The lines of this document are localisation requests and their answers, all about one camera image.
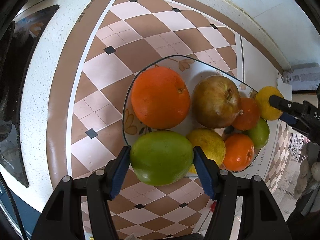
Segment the yellow orange fruit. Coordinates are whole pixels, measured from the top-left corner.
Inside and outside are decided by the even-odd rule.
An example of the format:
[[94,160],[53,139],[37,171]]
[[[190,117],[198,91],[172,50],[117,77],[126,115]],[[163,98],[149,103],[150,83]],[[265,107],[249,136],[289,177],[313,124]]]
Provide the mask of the yellow orange fruit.
[[282,115],[282,111],[270,105],[269,98],[272,95],[283,98],[281,92],[272,86],[263,87],[255,96],[260,111],[260,117],[268,121],[277,120]]

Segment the green apple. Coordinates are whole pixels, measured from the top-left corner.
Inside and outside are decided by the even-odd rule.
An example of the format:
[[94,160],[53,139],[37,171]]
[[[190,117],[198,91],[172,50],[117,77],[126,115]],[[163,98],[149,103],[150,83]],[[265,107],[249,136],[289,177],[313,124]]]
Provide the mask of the green apple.
[[251,138],[255,149],[263,148],[269,139],[270,129],[267,122],[260,118],[257,125],[249,129],[246,134]]
[[188,173],[193,159],[191,142],[167,130],[141,136],[130,151],[130,163],[137,178],[151,186],[177,182]]

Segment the small orange tangerine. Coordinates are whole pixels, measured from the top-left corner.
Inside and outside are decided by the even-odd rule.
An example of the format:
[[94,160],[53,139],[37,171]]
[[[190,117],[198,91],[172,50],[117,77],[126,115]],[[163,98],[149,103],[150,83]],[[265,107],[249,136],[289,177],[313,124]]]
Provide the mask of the small orange tangerine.
[[157,66],[137,76],[131,88],[131,104],[136,117],[146,126],[170,129],[188,115],[190,95],[177,72]]

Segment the red cherry tomato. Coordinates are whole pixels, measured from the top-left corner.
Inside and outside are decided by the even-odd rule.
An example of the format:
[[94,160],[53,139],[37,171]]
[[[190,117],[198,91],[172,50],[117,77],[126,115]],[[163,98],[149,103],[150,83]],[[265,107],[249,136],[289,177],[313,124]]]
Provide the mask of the red cherry tomato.
[[216,201],[213,201],[213,203],[210,206],[210,210],[211,210],[212,213],[214,213],[215,207],[216,207]]

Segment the white crumpled tissue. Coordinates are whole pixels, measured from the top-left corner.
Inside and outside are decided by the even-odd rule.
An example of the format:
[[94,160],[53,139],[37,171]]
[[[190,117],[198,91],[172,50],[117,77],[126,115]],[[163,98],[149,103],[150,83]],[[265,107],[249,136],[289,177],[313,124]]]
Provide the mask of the white crumpled tissue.
[[284,99],[292,100],[292,86],[284,83],[281,77],[277,78],[277,89],[281,92]]

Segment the dark orange fruit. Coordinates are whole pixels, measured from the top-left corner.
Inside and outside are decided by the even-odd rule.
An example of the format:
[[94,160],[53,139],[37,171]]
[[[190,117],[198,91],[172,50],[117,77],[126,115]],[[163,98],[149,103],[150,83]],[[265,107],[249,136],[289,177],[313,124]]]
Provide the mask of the dark orange fruit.
[[241,98],[239,115],[233,121],[232,126],[240,131],[254,128],[260,119],[260,111],[257,102],[252,98]]

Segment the bright orange fruit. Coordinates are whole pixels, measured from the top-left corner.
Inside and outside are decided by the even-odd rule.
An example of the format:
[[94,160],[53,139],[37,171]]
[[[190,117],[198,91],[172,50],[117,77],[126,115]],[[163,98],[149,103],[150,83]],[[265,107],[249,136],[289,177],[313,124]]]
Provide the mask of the bright orange fruit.
[[225,146],[223,165],[227,170],[240,172],[250,165],[254,155],[254,144],[249,136],[234,133],[225,140]]

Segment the brown red apple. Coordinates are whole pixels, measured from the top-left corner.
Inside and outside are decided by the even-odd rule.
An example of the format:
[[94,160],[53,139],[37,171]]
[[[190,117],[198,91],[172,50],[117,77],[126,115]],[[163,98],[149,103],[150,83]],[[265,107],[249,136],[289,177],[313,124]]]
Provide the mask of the brown red apple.
[[241,99],[236,84],[219,75],[200,81],[192,96],[192,114],[207,128],[230,126],[239,115]]

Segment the yellow pear fruit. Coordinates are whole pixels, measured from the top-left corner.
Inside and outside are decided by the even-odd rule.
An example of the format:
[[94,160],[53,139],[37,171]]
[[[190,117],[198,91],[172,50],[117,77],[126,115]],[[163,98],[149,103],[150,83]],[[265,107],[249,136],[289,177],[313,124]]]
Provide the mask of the yellow pear fruit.
[[187,139],[193,147],[200,146],[208,159],[221,166],[226,155],[226,146],[218,133],[211,129],[198,128],[192,130]]

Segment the floral ceramic plate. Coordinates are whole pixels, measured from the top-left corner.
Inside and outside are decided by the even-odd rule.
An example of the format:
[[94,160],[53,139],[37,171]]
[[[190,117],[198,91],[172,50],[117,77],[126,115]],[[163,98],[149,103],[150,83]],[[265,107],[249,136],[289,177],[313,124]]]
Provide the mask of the floral ceramic plate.
[[123,109],[123,134],[138,179],[160,186],[195,174],[193,146],[232,172],[248,168],[260,151],[251,135],[260,121],[254,93],[189,57],[167,57],[141,70]]

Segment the checkered counter mat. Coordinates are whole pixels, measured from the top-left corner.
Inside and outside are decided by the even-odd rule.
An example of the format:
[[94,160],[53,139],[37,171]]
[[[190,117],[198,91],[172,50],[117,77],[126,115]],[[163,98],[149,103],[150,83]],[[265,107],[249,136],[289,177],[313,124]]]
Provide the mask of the checkered counter mat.
[[33,239],[288,239],[263,182],[273,154],[218,131],[256,108],[277,61],[195,0],[92,0],[62,50],[47,151],[59,178]]

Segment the black induction stove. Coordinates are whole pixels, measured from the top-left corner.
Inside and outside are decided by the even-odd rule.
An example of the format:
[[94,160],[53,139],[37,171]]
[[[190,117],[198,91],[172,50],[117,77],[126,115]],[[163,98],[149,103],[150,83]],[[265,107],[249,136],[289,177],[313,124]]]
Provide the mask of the black induction stove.
[[25,187],[29,181],[20,141],[23,86],[35,48],[58,9],[55,4],[12,21],[1,39],[1,165]]

